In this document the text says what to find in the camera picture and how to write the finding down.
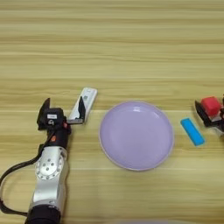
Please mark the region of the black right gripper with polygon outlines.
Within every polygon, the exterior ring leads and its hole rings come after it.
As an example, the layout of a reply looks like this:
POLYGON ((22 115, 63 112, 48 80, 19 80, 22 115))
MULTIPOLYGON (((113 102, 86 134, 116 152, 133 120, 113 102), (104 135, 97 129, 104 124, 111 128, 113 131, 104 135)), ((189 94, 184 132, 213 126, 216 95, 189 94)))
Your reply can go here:
MULTIPOLYGON (((224 95, 222 97, 222 104, 224 105, 224 95)), ((207 115, 200 102, 195 102, 195 108, 206 127, 215 127, 221 132, 224 132, 224 108, 221 108, 216 115, 210 116, 207 115)))

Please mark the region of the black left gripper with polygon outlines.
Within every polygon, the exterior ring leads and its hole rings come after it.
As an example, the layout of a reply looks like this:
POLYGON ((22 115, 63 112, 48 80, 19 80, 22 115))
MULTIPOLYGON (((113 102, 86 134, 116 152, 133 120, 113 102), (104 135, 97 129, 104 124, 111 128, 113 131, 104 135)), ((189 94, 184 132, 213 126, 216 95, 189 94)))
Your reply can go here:
POLYGON ((48 125, 46 124, 46 113, 50 108, 50 99, 47 98, 42 107, 38 112, 37 125, 38 130, 47 131, 47 140, 46 146, 59 146, 66 148, 68 144, 68 138, 72 133, 72 125, 83 124, 85 122, 86 117, 86 107, 83 101, 83 98, 80 97, 79 100, 79 119, 67 120, 64 119, 63 122, 57 123, 56 125, 48 125))

